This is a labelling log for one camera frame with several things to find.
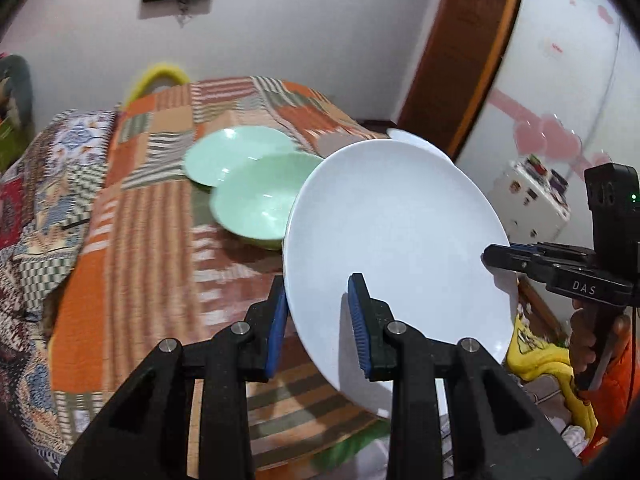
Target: green cloth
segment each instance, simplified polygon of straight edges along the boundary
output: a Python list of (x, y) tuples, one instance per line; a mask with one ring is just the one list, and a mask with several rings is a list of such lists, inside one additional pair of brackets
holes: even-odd
[(6, 171), (27, 149), (26, 136), (14, 129), (9, 119), (0, 124), (0, 172)]
[(353, 458), (357, 452), (377, 438), (387, 436), (390, 432), (391, 424), (386, 420), (378, 420), (348, 439), (316, 454), (311, 460), (312, 465), (318, 472), (334, 469)]

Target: green plate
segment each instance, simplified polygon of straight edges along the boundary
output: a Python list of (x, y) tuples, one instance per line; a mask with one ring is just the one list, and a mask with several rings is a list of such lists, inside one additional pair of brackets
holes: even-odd
[(235, 126), (218, 130), (191, 146), (184, 155), (184, 172), (204, 186), (218, 186), (234, 168), (271, 153), (296, 147), (288, 135), (266, 126)]
[(236, 168), (211, 191), (211, 212), (222, 227), (247, 242), (279, 249), (293, 202), (321, 162), (319, 156), (293, 152)]

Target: white plate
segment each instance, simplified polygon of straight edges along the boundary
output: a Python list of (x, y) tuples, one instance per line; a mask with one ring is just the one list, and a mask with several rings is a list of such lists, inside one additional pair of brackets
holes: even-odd
[(217, 186), (233, 168), (272, 153), (295, 151), (287, 134), (266, 126), (234, 126), (196, 142), (184, 155), (184, 172), (204, 186)]
[[(324, 160), (298, 194), (284, 239), (291, 315), (322, 375), (353, 402), (390, 416), (392, 383), (360, 370), (346, 304), (362, 272), (372, 298), (425, 336), (475, 337), (501, 361), (517, 302), (512, 272), (481, 262), (508, 240), (491, 205), (453, 164), (398, 140), (367, 140)], [(440, 413), (444, 387), (437, 384)]]
[(402, 142), (407, 142), (409, 144), (413, 144), (414, 146), (418, 146), (428, 152), (433, 153), (445, 160), (451, 162), (449, 155), (443, 152), (440, 148), (431, 144), (428, 140), (423, 139), (422, 137), (418, 137), (417, 135), (410, 134), (404, 130), (398, 130), (398, 128), (388, 128), (386, 130), (386, 134), (392, 138), (393, 140), (402, 140)]

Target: patterned blanket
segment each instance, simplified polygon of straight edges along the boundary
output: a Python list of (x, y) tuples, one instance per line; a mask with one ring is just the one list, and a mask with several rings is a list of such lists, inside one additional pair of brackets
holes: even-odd
[(42, 322), (102, 188), (115, 112), (66, 112), (0, 180), (0, 401), (56, 470), (66, 453)]
[[(300, 150), (326, 155), (363, 129), (322, 94), (260, 77), (174, 87), (133, 102), (111, 145), (104, 189), (68, 279), (50, 346), (51, 385), (64, 443), (165, 337), (183, 344), (213, 336), (267, 297), (280, 253), (243, 244), (212, 218), (209, 190), (190, 182), (184, 153), (196, 140), (237, 124), (261, 124)], [(336, 392), (289, 323), (276, 378), (249, 384), (251, 445), (262, 476), (304, 478), (290, 462), (335, 445), (375, 422)], [(192, 423), (199, 403), (194, 396)], [(197, 438), (197, 431), (192, 431)], [(196, 456), (190, 454), (190, 471)]]

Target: metal screw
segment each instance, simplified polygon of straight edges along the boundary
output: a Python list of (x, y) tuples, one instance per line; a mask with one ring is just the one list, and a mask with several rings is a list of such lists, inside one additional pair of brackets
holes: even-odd
[(249, 332), (250, 328), (251, 328), (251, 325), (249, 325), (247, 322), (238, 321), (233, 323), (233, 325), (231, 325), (231, 332), (233, 332), (236, 335), (244, 335), (247, 332)]
[(472, 337), (465, 337), (460, 344), (467, 352), (477, 352), (480, 349), (480, 343)]
[(406, 332), (406, 325), (402, 321), (392, 321), (386, 327), (392, 334), (400, 335)]
[(167, 339), (162, 339), (162, 341), (158, 345), (158, 348), (162, 352), (169, 353), (169, 352), (173, 352), (177, 346), (178, 346), (178, 342), (175, 339), (167, 338)]

